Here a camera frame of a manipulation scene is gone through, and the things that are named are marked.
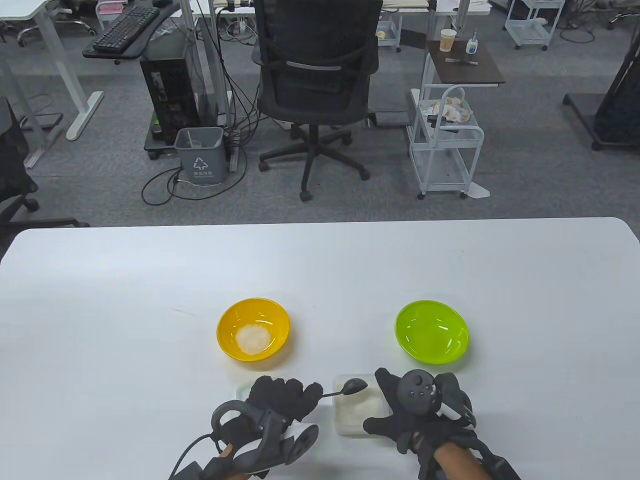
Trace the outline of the person's left hand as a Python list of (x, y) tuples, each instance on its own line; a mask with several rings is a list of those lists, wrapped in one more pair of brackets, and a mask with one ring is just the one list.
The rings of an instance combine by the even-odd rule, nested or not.
[[(298, 379), (259, 377), (251, 387), (245, 403), (260, 411), (271, 411), (279, 416), (279, 433), (283, 434), (293, 422), (302, 422), (320, 402), (323, 387), (318, 382), (303, 386)], [(246, 414), (222, 423), (220, 437), (225, 445), (224, 454), (230, 455), (250, 442), (258, 441), (263, 431)]]

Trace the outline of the person's right hand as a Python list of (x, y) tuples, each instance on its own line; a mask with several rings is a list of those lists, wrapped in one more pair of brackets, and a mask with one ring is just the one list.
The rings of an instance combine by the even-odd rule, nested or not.
[(363, 429), (370, 435), (378, 435), (391, 439), (398, 446), (398, 451), (405, 454), (408, 449), (418, 454), (421, 448), (433, 457), (435, 452), (454, 439), (476, 439), (477, 434), (466, 429), (445, 416), (431, 413), (416, 416), (406, 410), (398, 400), (398, 384), (400, 377), (380, 367), (375, 379), (381, 389), (391, 415), (381, 418), (370, 417), (364, 420)]

